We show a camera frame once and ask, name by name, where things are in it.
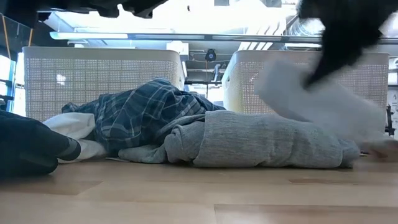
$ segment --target ceiling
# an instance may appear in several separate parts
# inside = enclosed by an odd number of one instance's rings
[[[75,14],[57,12],[46,24],[59,32],[107,33],[172,33],[172,34],[247,34],[247,35],[316,35],[323,26],[318,21],[304,26],[295,18],[295,4],[299,0],[282,0],[282,7],[267,7],[261,0],[229,0],[229,6],[215,6],[216,0],[169,0],[153,11],[152,19],[134,17],[121,11],[116,19],[100,17],[97,12]],[[383,27],[387,37],[398,37],[398,17],[392,16]],[[138,49],[166,49],[170,41],[147,40],[87,40],[85,47],[135,47]],[[206,69],[216,64],[227,65],[237,50],[285,50],[284,44],[190,41],[187,63],[188,79],[212,80]],[[290,47],[289,50],[308,49],[309,46]],[[215,49],[217,61],[204,63],[208,49]],[[398,56],[398,46],[377,46],[372,51]]]

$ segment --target white towel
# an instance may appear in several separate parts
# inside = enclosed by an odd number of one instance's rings
[[[105,148],[100,143],[83,139],[95,128],[95,118],[93,114],[65,113],[56,115],[43,123],[52,131],[73,138],[80,143],[81,153],[77,159],[68,162],[59,159],[59,163],[80,162],[87,159],[106,157]]]

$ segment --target white cloth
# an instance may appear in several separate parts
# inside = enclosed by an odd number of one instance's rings
[[[293,62],[266,62],[254,85],[276,113],[297,121],[313,122],[356,143],[385,139],[386,113],[334,80],[312,91],[302,88],[306,71]]]
[[[43,123],[52,131],[73,138],[80,143],[81,152],[77,159],[70,162],[59,159],[59,163],[80,162],[87,159],[106,157],[105,148],[100,143],[83,139],[95,128],[95,118],[93,114],[65,113],[56,115]]]

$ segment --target wooden floor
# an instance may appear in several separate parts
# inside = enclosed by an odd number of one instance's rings
[[[0,185],[0,223],[398,223],[398,164],[353,170],[60,166]]]

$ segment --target window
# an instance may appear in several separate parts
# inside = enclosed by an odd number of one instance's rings
[[[388,73],[388,85],[396,85],[398,81],[397,73],[390,72]]]
[[[4,82],[0,82],[0,95],[5,95],[7,93],[7,86]]]
[[[20,116],[26,116],[26,99],[25,99],[25,70],[24,70],[24,54],[18,54],[18,61],[15,72],[16,89],[14,96],[14,106],[12,112]]]
[[[0,79],[8,80],[10,76],[10,65],[11,61],[0,55]]]

